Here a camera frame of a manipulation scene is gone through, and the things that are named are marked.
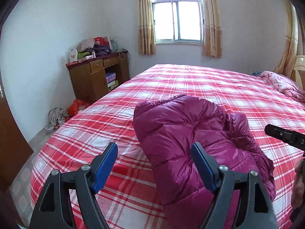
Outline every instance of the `red and white plaid blanket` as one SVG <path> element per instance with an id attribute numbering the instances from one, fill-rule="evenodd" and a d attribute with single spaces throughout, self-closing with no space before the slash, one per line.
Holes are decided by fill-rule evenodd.
<path id="1" fill-rule="evenodd" d="M 132 120 L 137 103 L 179 94 L 205 98 L 228 112 L 246 114 L 258 144 L 274 162 L 274 211 L 279 228 L 288 228 L 294 166 L 302 152 L 267 137 L 264 127 L 273 124 L 305 133 L 305 108 L 259 77 L 187 65 L 156 65 L 64 124 L 42 148 L 32 171 L 33 204 L 52 170 L 75 171 L 91 163 L 113 141 L 119 155 L 105 188 L 96 195 L 109 227 L 169 228 Z M 85 228 L 75 191 L 71 191 L 71 202 L 78 228 Z"/>

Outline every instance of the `blue gripper pad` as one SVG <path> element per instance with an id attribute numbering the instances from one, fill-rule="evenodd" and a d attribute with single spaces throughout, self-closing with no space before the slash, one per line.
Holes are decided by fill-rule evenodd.
<path id="1" fill-rule="evenodd" d="M 205 188 L 214 194 L 221 185 L 218 171 L 219 164 L 214 157 L 205 152 L 199 143 L 192 145 L 191 155 Z"/>
<path id="2" fill-rule="evenodd" d="M 91 163 L 91 174 L 88 178 L 88 185 L 94 194 L 103 189 L 113 168 L 118 154 L 117 144 L 111 142 L 102 155 L 96 156 Z"/>

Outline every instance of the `green cloth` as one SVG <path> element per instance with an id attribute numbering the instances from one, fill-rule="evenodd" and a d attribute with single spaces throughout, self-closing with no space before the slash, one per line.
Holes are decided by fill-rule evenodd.
<path id="1" fill-rule="evenodd" d="M 77 58 L 78 58 L 78 59 L 81 59 L 81 58 L 83 58 L 83 57 L 85 57 L 85 56 L 88 56 L 88 55 L 90 55 L 89 52 L 79 52 L 79 53 L 77 54 Z"/>

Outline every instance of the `wooden desk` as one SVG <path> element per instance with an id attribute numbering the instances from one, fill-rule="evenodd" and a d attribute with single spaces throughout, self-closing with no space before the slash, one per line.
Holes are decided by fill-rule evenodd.
<path id="1" fill-rule="evenodd" d="M 128 52 L 123 53 L 125 56 L 116 52 L 67 66 L 76 99 L 93 103 L 107 95 L 107 72 L 116 73 L 119 85 L 130 80 Z"/>

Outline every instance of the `white wall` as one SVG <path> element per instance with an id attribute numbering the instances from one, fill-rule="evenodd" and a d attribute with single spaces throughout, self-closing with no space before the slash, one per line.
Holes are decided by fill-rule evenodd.
<path id="1" fill-rule="evenodd" d="M 75 99 L 68 48 L 104 35 L 100 0 L 20 0 L 4 24 L 0 68 L 12 114 L 27 141 L 55 107 Z"/>
<path id="2" fill-rule="evenodd" d="M 223 31 L 223 58 L 202 56 L 194 45 L 157 45 L 154 56 L 138 55 L 138 0 L 108 0 L 106 24 L 119 48 L 131 54 L 130 74 L 155 64 L 208 66 L 251 74 L 274 70 L 285 47 L 286 11 L 282 0 L 218 0 Z"/>

